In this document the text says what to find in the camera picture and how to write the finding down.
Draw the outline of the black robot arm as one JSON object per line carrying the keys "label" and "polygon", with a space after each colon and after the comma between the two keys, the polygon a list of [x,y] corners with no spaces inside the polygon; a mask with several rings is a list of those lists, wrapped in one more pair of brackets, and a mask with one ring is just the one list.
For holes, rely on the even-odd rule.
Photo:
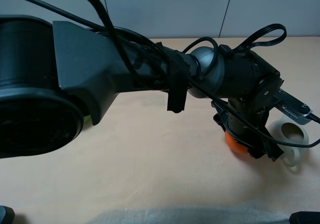
{"label": "black robot arm", "polygon": [[265,124],[283,83],[255,52],[213,43],[183,52],[127,30],[125,64],[106,32],[31,16],[0,18],[0,156],[55,151],[82,131],[85,117],[102,120],[120,93],[159,90],[167,110],[184,110],[187,94],[210,98],[215,122],[254,158],[283,151]]}

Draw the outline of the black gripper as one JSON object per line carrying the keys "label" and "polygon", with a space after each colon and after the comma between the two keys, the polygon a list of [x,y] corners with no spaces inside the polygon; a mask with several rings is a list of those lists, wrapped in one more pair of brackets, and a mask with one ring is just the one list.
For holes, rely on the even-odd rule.
{"label": "black gripper", "polygon": [[238,99],[229,99],[211,102],[217,111],[214,121],[230,133],[236,142],[248,148],[249,155],[259,159],[265,151],[268,158],[275,162],[284,151],[274,142],[266,128],[269,110],[262,108],[259,111],[248,109],[246,104]]}

